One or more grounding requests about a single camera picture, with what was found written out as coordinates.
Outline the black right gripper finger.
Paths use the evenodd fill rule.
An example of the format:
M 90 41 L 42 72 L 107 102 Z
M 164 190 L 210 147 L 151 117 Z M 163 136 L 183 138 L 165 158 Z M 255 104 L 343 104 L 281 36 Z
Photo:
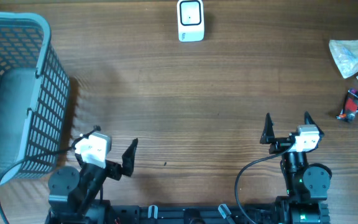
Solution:
M 266 114 L 264 130 L 260 137 L 261 144 L 273 144 L 275 142 L 275 134 L 273 131 L 273 121 L 271 119 L 270 113 Z
M 319 128 L 319 126 L 314 122 L 309 112 L 305 111 L 304 113 L 305 124 L 315 125 L 319 131 L 320 136 L 324 136 L 324 132 Z

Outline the red dark small package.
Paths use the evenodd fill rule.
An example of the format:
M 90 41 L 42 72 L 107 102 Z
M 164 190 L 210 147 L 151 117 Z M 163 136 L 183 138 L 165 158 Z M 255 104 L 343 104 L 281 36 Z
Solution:
M 336 116 L 336 118 L 346 122 L 351 122 L 355 119 L 357 113 L 358 91 L 354 88 L 351 88 L 347 91 L 342 110 L 340 114 Z

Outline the white plastic pouch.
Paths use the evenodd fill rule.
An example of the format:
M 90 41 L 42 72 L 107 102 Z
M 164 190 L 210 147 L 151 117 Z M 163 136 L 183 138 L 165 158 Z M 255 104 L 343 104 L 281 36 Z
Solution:
M 329 49 L 343 78 L 358 72 L 358 40 L 330 40 Z

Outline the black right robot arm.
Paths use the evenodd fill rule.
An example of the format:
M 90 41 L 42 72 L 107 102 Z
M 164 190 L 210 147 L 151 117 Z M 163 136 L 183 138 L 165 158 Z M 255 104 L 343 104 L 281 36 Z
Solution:
M 287 188 L 286 196 L 279 196 L 261 213 L 262 223 L 324 224 L 330 222 L 328 198 L 332 171 L 327 166 L 307 160 L 307 153 L 318 148 L 323 131 L 305 112 L 305 123 L 286 138 L 275 137 L 273 121 L 269 114 L 260 143 L 270 146 L 269 154 L 280 156 L 280 168 Z

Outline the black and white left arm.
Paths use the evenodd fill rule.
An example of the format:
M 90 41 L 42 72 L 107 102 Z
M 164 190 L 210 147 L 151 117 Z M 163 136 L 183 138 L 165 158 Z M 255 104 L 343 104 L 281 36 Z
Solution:
M 64 166 L 54 172 L 48 181 L 50 194 L 45 223 L 113 223 L 121 222 L 110 201 L 103 195 L 103 184 L 107 178 L 120 180 L 130 177 L 134 171 L 135 152 L 138 139 L 135 138 L 122 155 L 122 164 L 107 161 L 106 167 L 80 161 L 81 170 Z

